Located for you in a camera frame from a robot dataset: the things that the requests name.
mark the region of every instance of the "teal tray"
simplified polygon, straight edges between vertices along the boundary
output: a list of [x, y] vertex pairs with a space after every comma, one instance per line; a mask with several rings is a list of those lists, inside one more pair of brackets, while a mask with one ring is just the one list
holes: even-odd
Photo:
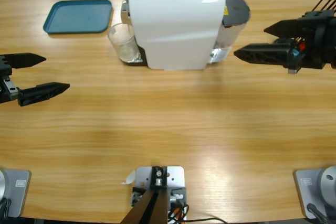
[[49, 34], [101, 33], [109, 25], [108, 0], [73, 0], [55, 3], [43, 25]]

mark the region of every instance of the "black cable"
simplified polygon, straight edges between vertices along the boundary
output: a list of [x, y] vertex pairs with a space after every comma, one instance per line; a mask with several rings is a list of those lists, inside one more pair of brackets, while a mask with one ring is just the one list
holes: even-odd
[[217, 217], [206, 218], [206, 219], [195, 219], [195, 220], [178, 220], [174, 224], [183, 223], [183, 222], [201, 222], [201, 221], [209, 221], [209, 220], [218, 220], [221, 223], [227, 224], [225, 220], [222, 220], [221, 218], [217, 218]]
[[209, 220], [218, 220], [221, 223], [228, 224], [225, 220], [222, 220], [218, 217], [211, 217], [205, 219], [195, 219], [195, 220], [185, 220], [185, 216], [189, 211], [189, 205], [182, 205], [180, 202], [176, 202], [172, 204], [172, 209], [168, 214], [168, 222], [175, 220], [174, 224], [178, 223], [187, 223], [187, 222], [201, 222], [201, 221], [209, 221]]
[[321, 213], [314, 204], [309, 203], [307, 209], [320, 221], [321, 224], [331, 224], [328, 217]]

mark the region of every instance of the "white coffee machine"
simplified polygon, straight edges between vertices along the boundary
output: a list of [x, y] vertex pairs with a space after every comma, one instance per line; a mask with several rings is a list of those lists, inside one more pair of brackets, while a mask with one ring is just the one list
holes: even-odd
[[126, 0], [121, 18], [132, 24], [141, 60], [149, 68], [203, 69], [224, 8], [225, 0]]

